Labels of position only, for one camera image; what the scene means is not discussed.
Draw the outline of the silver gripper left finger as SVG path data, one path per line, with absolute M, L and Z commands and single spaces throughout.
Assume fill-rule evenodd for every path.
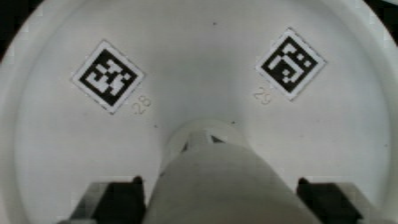
M 59 224 L 143 224 L 146 215 L 145 181 L 95 182 L 72 216 Z

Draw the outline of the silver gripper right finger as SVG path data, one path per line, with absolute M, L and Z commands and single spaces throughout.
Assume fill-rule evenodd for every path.
M 354 183 L 299 179 L 297 196 L 322 224 L 372 224 L 379 211 Z

